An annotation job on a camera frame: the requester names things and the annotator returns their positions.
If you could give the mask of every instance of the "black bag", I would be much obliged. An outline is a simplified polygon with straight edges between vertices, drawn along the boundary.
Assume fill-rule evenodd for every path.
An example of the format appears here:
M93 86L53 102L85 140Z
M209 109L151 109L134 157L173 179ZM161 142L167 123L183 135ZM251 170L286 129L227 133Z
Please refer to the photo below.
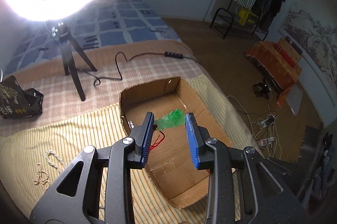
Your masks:
M14 76L0 83L0 115L20 119L42 114L43 94L34 88L23 91Z

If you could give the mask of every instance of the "extension cord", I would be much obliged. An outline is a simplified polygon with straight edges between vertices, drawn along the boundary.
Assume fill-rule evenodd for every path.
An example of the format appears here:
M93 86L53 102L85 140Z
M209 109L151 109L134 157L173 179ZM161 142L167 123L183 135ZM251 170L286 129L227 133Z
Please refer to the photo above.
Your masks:
M275 139L276 139L275 137L269 137L269 138L261 139L258 142L258 146L260 146L261 148L265 148L268 145L272 144Z
M275 121L276 116L271 116L269 118L267 118L266 120L263 120L261 122L258 122L259 126L262 128L266 128L270 125L272 125Z

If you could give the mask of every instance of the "tripod stand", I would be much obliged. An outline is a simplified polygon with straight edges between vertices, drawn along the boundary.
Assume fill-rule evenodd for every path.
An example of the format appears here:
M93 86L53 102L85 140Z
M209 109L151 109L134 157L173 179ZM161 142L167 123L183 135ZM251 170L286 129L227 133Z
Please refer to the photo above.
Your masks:
M76 90L82 101L85 101L85 93L83 91L79 75L75 66L74 57L72 55L71 46L77 51L81 58L86 62L86 64L91 68L92 71L97 72L97 69L89 60L88 56L84 53L83 49L79 43L72 36L70 29L65 23L59 23L56 29L52 31L53 37L58 36L60 40L60 48L62 55L62 62L65 75L71 74L72 80L75 84Z

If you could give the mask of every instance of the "blue gripper pad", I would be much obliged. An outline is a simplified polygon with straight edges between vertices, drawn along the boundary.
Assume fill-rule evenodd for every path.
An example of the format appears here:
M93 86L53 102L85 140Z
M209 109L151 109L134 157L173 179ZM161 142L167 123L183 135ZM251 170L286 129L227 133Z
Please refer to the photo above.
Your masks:
M193 126L193 122L191 120L190 114L186 114L185 128L186 128L187 141L188 141L188 146L189 146L189 149L190 149L192 163L193 163L194 167L196 169L198 169L199 164L200 164L199 153L198 153L198 144L197 144L197 139L195 137L194 126Z
M154 114L151 113L149 122L147 124L146 132L144 136L144 142L142 146L141 164L143 168L145 167L145 164L147 163L147 160L149 158L150 146L151 146L151 141L152 141L152 136L153 136L153 126L154 126Z

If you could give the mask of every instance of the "yellow box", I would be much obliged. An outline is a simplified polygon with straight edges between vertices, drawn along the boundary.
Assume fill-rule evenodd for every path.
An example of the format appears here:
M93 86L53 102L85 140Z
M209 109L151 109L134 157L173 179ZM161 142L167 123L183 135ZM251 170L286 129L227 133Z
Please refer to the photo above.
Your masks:
M239 24L244 27L253 27L258 19L258 16L244 8L241 8L239 12L239 17Z

